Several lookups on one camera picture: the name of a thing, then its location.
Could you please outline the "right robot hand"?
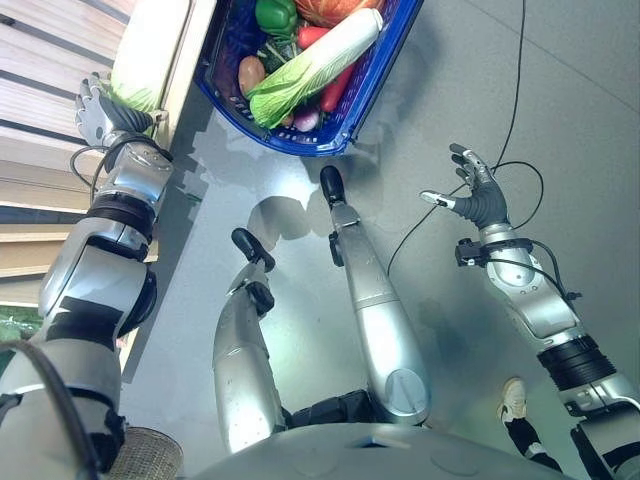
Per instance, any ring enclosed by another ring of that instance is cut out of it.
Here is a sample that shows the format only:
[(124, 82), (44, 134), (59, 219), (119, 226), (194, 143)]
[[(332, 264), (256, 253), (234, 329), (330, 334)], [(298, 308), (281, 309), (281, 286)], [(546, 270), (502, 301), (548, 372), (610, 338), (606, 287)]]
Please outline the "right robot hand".
[(457, 197), (432, 190), (422, 191), (422, 200), (446, 208), (471, 221), (479, 230), (495, 224), (508, 224), (508, 208), (503, 192), (489, 166), (471, 149), (457, 143), (449, 145), (456, 172), (471, 194)]

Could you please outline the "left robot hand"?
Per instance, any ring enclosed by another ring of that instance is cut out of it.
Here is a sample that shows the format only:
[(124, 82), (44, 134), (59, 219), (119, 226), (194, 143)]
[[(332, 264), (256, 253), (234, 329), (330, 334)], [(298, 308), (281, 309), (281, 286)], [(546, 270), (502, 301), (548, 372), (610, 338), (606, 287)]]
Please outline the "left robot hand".
[(81, 81), (75, 106), (77, 129), (93, 147), (111, 146), (122, 133), (141, 134), (154, 123), (150, 114), (112, 100), (96, 72)]

